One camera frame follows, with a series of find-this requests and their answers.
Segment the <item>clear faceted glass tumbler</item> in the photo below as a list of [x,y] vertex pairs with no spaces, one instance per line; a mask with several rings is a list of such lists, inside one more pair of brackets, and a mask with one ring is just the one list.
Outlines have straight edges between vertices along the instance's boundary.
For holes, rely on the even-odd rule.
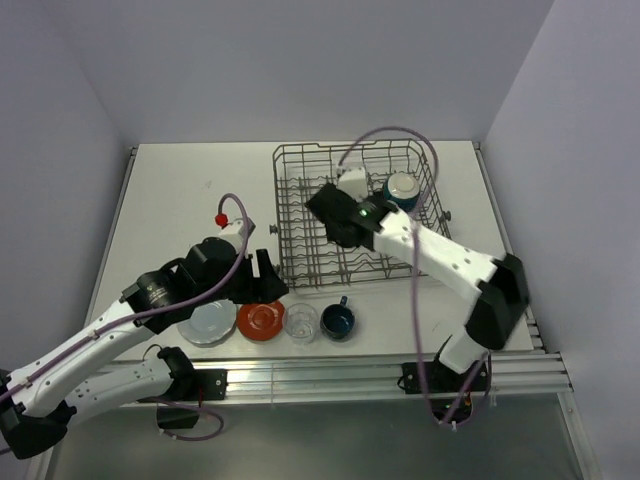
[[319,331],[320,316],[306,303],[296,303],[285,310],[283,329],[298,344],[312,343]]

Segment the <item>cream bowl with dark exterior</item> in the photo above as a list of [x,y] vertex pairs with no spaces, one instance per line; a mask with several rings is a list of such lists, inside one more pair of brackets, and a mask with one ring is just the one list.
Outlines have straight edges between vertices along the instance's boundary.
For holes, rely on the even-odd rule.
[[405,212],[410,212],[416,207],[420,194],[417,179],[406,172],[393,173],[383,185],[384,198]]

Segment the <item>pale blue scalloped plate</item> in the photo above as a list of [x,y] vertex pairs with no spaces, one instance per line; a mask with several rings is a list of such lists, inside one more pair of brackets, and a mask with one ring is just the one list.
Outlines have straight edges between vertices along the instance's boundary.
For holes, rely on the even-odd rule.
[[208,347],[224,341],[235,329],[237,306],[229,300],[219,300],[197,307],[191,317],[177,324],[180,335],[198,347]]

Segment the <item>dark blue mug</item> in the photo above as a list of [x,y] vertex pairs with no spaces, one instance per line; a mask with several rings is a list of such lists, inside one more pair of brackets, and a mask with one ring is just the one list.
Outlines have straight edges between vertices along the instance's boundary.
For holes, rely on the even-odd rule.
[[346,341],[354,332],[356,318],[348,302],[348,297],[342,296],[338,303],[328,305],[321,314],[321,332],[331,341]]

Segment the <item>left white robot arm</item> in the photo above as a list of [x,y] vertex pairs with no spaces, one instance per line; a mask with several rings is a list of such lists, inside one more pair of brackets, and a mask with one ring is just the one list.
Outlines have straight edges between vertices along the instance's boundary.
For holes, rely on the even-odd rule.
[[25,367],[1,373],[1,434],[18,459],[37,456],[68,430],[138,400],[176,401],[195,389],[191,360],[163,347],[130,369],[102,367],[134,346],[191,317],[203,305],[272,303],[289,291],[265,249],[248,255],[209,237],[158,270],[142,274],[86,328]]

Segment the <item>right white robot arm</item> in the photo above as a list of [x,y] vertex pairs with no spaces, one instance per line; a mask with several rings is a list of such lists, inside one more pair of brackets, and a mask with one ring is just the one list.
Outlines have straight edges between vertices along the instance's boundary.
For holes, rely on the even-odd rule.
[[460,245],[379,193],[358,202],[327,183],[305,207],[324,226],[330,242],[403,261],[470,303],[466,322],[444,343],[432,368],[443,389],[457,388],[476,361],[502,350],[529,307],[529,286],[518,257],[506,253],[497,258]]

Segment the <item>orange-red saucer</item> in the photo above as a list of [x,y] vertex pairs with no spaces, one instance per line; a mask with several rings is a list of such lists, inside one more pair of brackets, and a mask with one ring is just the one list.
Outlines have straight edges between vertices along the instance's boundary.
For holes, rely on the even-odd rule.
[[269,341],[282,331],[284,313],[285,308],[280,301],[243,305],[238,310],[236,326],[251,341]]

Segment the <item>left black base bracket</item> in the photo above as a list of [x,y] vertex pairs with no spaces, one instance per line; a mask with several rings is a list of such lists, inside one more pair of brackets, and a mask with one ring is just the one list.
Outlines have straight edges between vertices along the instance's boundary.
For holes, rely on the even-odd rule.
[[156,408],[156,425],[164,431],[182,433],[193,429],[211,414],[201,413],[208,401],[225,399],[228,372],[225,369],[196,370],[191,384],[182,393],[164,394]]

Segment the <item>aluminium mounting rail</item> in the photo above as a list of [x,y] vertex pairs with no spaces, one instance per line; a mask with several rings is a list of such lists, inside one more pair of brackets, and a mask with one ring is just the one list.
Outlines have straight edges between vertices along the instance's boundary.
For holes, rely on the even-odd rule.
[[[227,341],[201,348],[183,342],[182,353],[196,370],[225,369],[228,372],[223,404],[285,404],[389,400],[400,397],[400,383],[417,385],[409,364],[412,355],[322,356],[325,342],[301,345],[285,335],[274,341],[251,343],[238,332]],[[162,396],[171,379],[169,367],[158,359],[151,341],[126,352],[121,359],[98,368],[74,387],[67,401],[84,420],[122,405]],[[492,394],[556,394],[570,391],[568,374],[560,355],[507,352],[492,357],[492,371],[478,376],[474,394],[480,397],[489,382]]]

